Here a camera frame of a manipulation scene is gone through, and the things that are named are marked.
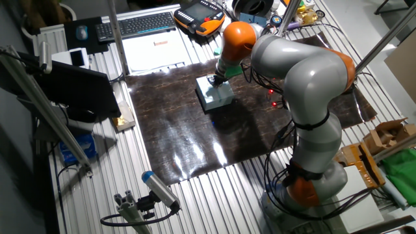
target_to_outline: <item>green cloth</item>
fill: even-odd
[[[416,207],[416,150],[402,151],[383,160],[387,178],[402,193],[409,205]]]

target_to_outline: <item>table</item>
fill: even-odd
[[[316,0],[315,10],[325,11],[323,23],[340,27],[322,0]],[[171,11],[178,5],[120,14],[120,19],[132,18],[156,12]],[[290,40],[308,37],[323,31],[327,34],[334,50],[360,62],[359,55],[338,30],[327,26],[305,28],[289,33]],[[215,59],[213,51],[222,43],[221,35],[210,40],[195,42],[177,30],[186,48],[186,64],[206,62]],[[66,51],[63,25],[41,29],[34,39],[34,51],[37,53],[41,41],[51,44],[52,53]],[[109,79],[121,74],[116,46],[110,45],[109,51],[90,56],[92,69],[104,72]],[[378,113],[375,120],[343,130],[342,146],[361,140],[370,129],[380,122],[402,118],[396,105],[377,80],[368,75],[360,75],[357,86]],[[118,99],[125,99],[132,106],[127,85],[121,81],[113,86]],[[148,156],[143,145],[140,126],[116,133],[109,119],[94,126],[99,155],[91,159],[94,176],[89,178],[77,174],[75,170],[62,173],[59,179],[53,179],[55,202],[61,233],[135,233],[131,227],[111,228],[99,223],[101,217],[116,214],[113,195],[131,190],[135,198],[148,195],[149,189],[140,178],[143,172],[151,170]],[[283,169],[291,157],[290,149],[279,150],[272,154],[273,171],[270,176]],[[63,168],[56,156],[49,156],[52,178]],[[280,233],[279,227],[268,220],[261,208],[260,197],[263,193],[262,179],[265,156],[250,159],[242,163],[191,178],[170,186],[172,192],[181,201],[182,211],[164,222],[152,224],[153,233]],[[157,204],[157,218],[167,215],[164,205]]]

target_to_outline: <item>keyboard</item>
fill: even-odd
[[[169,31],[176,28],[174,18],[170,12],[119,20],[118,24],[120,26],[122,38],[145,36],[159,31]],[[96,31],[98,42],[114,41],[110,23],[96,25]]]

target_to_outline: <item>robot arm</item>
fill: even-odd
[[[341,124],[328,103],[350,87],[352,59],[342,53],[264,35],[255,25],[230,24],[217,74],[251,54],[252,67],[265,77],[284,77],[284,96],[296,127],[298,144],[285,186],[276,191],[294,210],[320,205],[346,184],[343,167],[332,161],[341,145]]]

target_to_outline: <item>white device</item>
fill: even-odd
[[[176,201],[179,206],[181,205],[175,194],[152,171],[144,172],[142,174],[142,180],[159,197],[165,206],[171,208]]]
[[[222,83],[219,87],[213,87],[209,82],[211,78],[213,78],[213,75],[196,79],[196,91],[205,111],[229,105],[234,98],[234,92],[228,81]]]

